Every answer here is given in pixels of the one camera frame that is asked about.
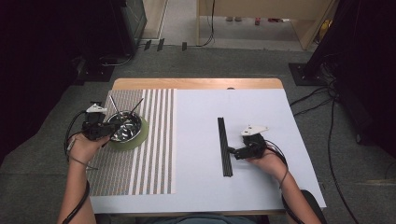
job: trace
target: gray carpet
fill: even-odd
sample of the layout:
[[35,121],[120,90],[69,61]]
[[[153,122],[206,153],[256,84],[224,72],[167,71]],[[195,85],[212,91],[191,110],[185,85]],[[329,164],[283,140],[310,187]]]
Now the gray carpet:
[[[290,102],[316,87],[296,87],[288,63],[306,63],[311,52],[248,49],[197,49],[165,46],[140,49],[133,60],[116,67],[108,83],[71,86],[48,115],[40,131],[12,151],[0,170],[0,223],[54,223],[64,193],[66,162],[63,140],[74,115],[90,105],[104,101],[119,77],[277,77],[282,80]],[[319,94],[294,105],[294,112],[327,99]],[[327,208],[329,223],[353,223],[333,183],[328,160],[327,139],[331,124],[331,105],[296,117],[296,122],[312,159]],[[376,146],[355,143],[352,124],[339,104],[334,108],[332,165],[346,201],[360,223],[394,223],[396,186],[368,184],[384,179],[395,160]],[[395,178],[395,166],[389,178]],[[126,218],[116,218],[125,223]],[[270,217],[271,223],[286,223],[284,216]]]

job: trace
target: wooden table edge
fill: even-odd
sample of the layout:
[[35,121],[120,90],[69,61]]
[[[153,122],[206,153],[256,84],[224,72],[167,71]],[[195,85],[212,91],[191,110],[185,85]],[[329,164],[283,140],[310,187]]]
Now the wooden table edge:
[[283,89],[278,78],[118,78],[112,90],[236,90]]

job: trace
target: white tabletop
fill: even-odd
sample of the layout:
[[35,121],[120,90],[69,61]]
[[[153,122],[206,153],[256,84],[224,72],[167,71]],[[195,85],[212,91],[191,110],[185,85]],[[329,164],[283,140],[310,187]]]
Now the white tabletop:
[[271,176],[232,156],[233,176],[222,174],[218,118],[224,118],[230,147],[243,147],[248,125],[269,128],[262,136],[285,154],[300,189],[320,207],[323,196],[283,89],[177,90],[176,193],[91,197],[95,213],[158,216],[191,212],[271,214],[283,210]]

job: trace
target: human arm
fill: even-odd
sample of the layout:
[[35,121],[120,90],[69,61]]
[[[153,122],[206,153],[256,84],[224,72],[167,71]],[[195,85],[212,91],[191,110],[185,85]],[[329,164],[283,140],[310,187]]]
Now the human arm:
[[[109,140],[109,137],[103,137],[97,141],[90,141],[81,133],[76,134],[75,138],[75,143],[69,152],[66,188],[57,223],[63,223],[84,195],[87,176],[86,165],[82,163],[87,164],[97,150]],[[85,200],[82,207],[69,223],[96,223],[90,197]]]
[[[274,152],[265,150],[260,159],[247,159],[247,161],[259,166],[265,173],[273,176],[279,182],[283,197],[297,218],[303,223],[320,223],[288,167]],[[290,223],[294,223],[289,216],[288,220]]]

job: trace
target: cable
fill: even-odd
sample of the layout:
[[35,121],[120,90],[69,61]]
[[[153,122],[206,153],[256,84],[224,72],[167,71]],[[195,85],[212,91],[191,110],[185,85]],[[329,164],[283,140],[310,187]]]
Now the cable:
[[71,129],[72,129],[74,123],[76,122],[76,119],[77,119],[80,115],[85,114],[85,113],[86,113],[85,110],[81,110],[80,112],[78,112],[78,113],[73,117],[72,121],[71,121],[70,124],[69,124],[69,127],[67,128],[66,136],[64,137],[64,155],[66,156],[67,161],[69,161],[69,157],[67,156],[67,147],[68,147],[68,141],[70,140],[70,136],[69,136],[70,131],[71,131]]
[[134,20],[136,22],[139,22],[139,18],[137,18],[136,13],[134,13],[134,11],[131,9],[130,6],[128,6],[128,2],[125,1],[125,6],[127,6],[129,8],[129,10],[131,11],[131,14],[134,16]]
[[213,5],[212,5],[212,24],[211,24],[210,37],[207,39],[206,43],[204,43],[203,45],[197,45],[195,47],[204,47],[204,46],[208,45],[210,42],[212,42],[212,40],[214,40],[215,29],[213,28],[213,16],[215,14],[215,4],[216,4],[216,0],[213,0]]
[[391,163],[391,164],[388,166],[387,171],[385,172],[385,179],[388,179],[388,171],[389,171],[390,167],[391,167],[392,165],[394,165],[394,164],[396,164],[396,161],[393,162],[393,163]]
[[[286,176],[287,176],[288,173],[289,173],[289,166],[288,166],[288,163],[287,163],[287,161],[286,161],[286,157],[285,157],[285,155],[283,154],[282,150],[280,150],[280,148],[279,148],[275,143],[273,143],[273,142],[271,142],[271,141],[269,141],[269,140],[264,140],[264,141],[265,141],[265,143],[267,144],[267,148],[266,148],[266,149],[268,149],[268,150],[274,152],[275,155],[278,156],[278,157],[285,163],[285,165],[286,165],[286,172],[285,172],[285,174],[283,175],[282,180],[279,182],[279,188],[281,189],[281,188],[282,188],[282,185],[283,185],[283,182],[285,181]],[[286,203],[286,201],[285,201],[285,199],[283,198],[283,196],[282,196],[282,203],[283,203],[283,205],[284,205],[284,207],[285,207],[285,209],[286,209],[286,212],[290,215],[290,217],[291,217],[296,223],[304,224],[304,223],[293,213],[293,211],[291,211],[291,209],[289,208],[289,206],[288,206],[288,204]]]
[[337,79],[335,78],[328,85],[328,93],[329,93],[330,97],[332,97],[332,98],[338,98],[338,94],[336,93],[335,87],[332,87],[336,81],[337,81]]
[[293,116],[296,117],[296,116],[298,116],[298,115],[305,114],[305,113],[308,112],[308,111],[311,111],[311,110],[313,110],[313,109],[316,109],[316,108],[318,108],[318,107],[320,107],[320,106],[326,105],[326,104],[328,104],[329,102],[331,102],[332,99],[333,99],[333,98],[329,98],[329,99],[323,101],[322,103],[320,103],[320,104],[318,104],[318,105],[316,105],[316,106],[314,106],[314,107],[312,107],[312,108],[309,108],[309,109],[300,111],[300,112],[298,112],[298,113],[296,113],[296,114],[293,114]]
[[332,173],[332,179],[334,180],[334,184],[335,184],[335,186],[337,188],[338,194],[340,195],[341,200],[343,201],[344,206],[346,207],[346,210],[351,215],[351,217],[353,218],[355,223],[359,224],[358,220],[355,218],[355,216],[353,215],[353,213],[350,210],[349,206],[347,205],[347,201],[344,198],[343,193],[341,192],[340,186],[338,185],[337,178],[335,177],[335,174],[334,174],[334,169],[332,168],[332,154],[331,154],[331,151],[330,151],[330,144],[331,144],[331,141],[332,141],[332,127],[334,125],[334,105],[335,105],[335,98],[332,99],[332,122],[331,122],[331,125],[330,125],[329,137],[328,137],[328,142],[327,142],[327,152],[328,152],[328,156],[329,156],[330,171]]
[[339,52],[335,52],[335,53],[330,53],[330,54],[324,55],[323,59],[326,59],[327,57],[330,57],[330,56],[337,56],[337,55],[344,54],[344,53],[346,53],[346,52],[348,52],[348,51],[350,51],[352,49],[353,41],[356,38],[356,31],[357,31],[357,27],[358,27],[360,14],[361,14],[361,0],[359,1],[359,4],[358,4],[358,11],[356,13],[355,26],[354,26],[354,29],[353,29],[353,35],[352,35],[352,39],[350,40],[350,44],[348,44],[347,48],[345,50],[343,50],[343,51],[339,51]]
[[319,93],[326,92],[326,91],[321,91],[321,90],[324,90],[324,89],[327,89],[327,88],[328,88],[328,87],[320,87],[320,88],[317,88],[316,90],[312,91],[312,92],[309,93],[308,95],[306,95],[306,96],[304,96],[304,97],[302,97],[302,98],[300,98],[300,99],[298,99],[298,100],[293,101],[292,103],[290,103],[290,106],[295,105],[295,104],[297,104],[297,103],[300,103],[301,101],[304,101],[304,100],[308,99],[309,97],[311,97],[311,96],[313,96],[313,95],[315,95],[315,94],[319,94]]
[[87,184],[85,186],[85,192],[81,198],[81,201],[79,201],[76,208],[73,209],[73,211],[69,214],[69,216],[67,216],[67,218],[64,219],[64,221],[62,222],[63,224],[67,224],[73,219],[73,217],[76,215],[79,209],[81,209],[82,205],[85,203],[85,200],[87,200],[88,195],[90,195],[90,182],[88,182],[87,180]]
[[82,162],[82,161],[80,161],[80,160],[74,158],[72,155],[70,155],[70,151],[72,150],[73,145],[76,143],[76,140],[77,140],[77,139],[76,139],[76,137],[75,137],[74,134],[72,134],[72,135],[69,137],[69,139],[72,139],[72,141],[69,141],[69,140],[67,141],[67,142],[69,142],[69,145],[68,145],[68,147],[67,147],[67,159],[72,159],[73,161],[76,161],[76,162],[78,162],[78,163],[84,165],[85,167],[87,167],[87,168],[89,168],[89,169],[92,169],[92,170],[99,170],[98,168],[92,167],[92,166],[90,166],[88,163],[84,163],[84,162]]
[[128,63],[129,61],[131,61],[131,59],[134,57],[133,54],[131,54],[129,56],[129,58],[123,62],[123,63],[102,63],[102,66],[107,67],[107,66],[121,66],[121,65],[125,65],[126,63]]

